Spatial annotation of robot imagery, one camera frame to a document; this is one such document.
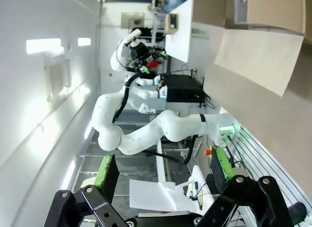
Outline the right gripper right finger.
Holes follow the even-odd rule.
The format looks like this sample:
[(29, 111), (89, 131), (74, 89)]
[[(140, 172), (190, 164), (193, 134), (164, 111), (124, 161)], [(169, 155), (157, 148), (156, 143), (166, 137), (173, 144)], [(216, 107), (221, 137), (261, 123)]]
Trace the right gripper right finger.
[(240, 206), (248, 206), (258, 227), (292, 227), (293, 220), (281, 190), (271, 176), (257, 181), (236, 175), (223, 150), (211, 147), (211, 170), (224, 185), (220, 195), (200, 220), (201, 227), (223, 227)]

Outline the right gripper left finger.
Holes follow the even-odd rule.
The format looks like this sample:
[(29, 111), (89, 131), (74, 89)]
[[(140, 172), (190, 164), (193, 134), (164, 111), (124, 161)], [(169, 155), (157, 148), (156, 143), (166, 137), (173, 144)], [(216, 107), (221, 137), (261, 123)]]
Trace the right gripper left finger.
[(85, 216), (94, 215), (99, 227), (125, 227), (125, 220), (112, 206), (119, 177), (114, 154), (103, 158), (95, 180), (77, 192), (59, 190), (48, 212), (46, 227), (79, 227)]

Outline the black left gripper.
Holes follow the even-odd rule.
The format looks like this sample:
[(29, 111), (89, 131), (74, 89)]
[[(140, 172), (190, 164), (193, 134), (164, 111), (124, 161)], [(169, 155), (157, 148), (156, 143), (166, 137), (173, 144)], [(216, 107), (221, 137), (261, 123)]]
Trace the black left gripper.
[(168, 59), (168, 55), (165, 50), (150, 50), (142, 42), (130, 43), (130, 57), (133, 61), (133, 68), (138, 73), (150, 74), (149, 68), (145, 65), (152, 60)]

